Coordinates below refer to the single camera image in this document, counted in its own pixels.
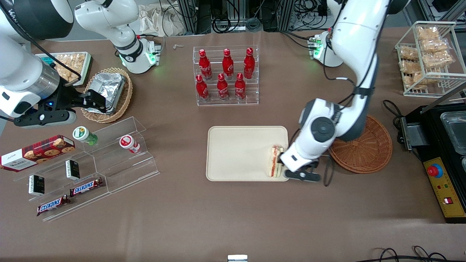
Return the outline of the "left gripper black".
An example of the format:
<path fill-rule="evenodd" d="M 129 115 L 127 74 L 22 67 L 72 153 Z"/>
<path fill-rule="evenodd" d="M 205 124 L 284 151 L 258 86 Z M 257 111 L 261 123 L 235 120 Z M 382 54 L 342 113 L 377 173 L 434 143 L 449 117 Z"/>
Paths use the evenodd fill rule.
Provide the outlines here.
<path fill-rule="evenodd" d="M 282 160 L 282 156 L 283 156 L 284 152 L 280 152 L 279 154 L 279 163 L 280 164 L 283 164 L 283 160 Z M 302 167 L 299 167 L 296 171 L 291 171 L 295 174 L 307 174 L 307 173 L 313 173 L 314 170 L 319 166 L 319 163 L 320 161 L 313 161 L 313 162 L 310 162 L 308 164 L 305 164 L 304 166 Z"/>

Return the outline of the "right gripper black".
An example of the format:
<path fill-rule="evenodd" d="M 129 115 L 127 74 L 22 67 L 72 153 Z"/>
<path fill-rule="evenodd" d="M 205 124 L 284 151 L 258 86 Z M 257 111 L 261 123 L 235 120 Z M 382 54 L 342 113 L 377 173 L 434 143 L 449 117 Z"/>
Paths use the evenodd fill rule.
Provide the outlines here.
<path fill-rule="evenodd" d="M 60 111 L 80 107 L 83 113 L 106 114 L 106 98 L 100 93 L 88 90 L 86 103 L 82 95 L 83 93 L 78 92 L 73 86 L 59 86 L 49 97 L 40 100 L 37 110 Z"/>

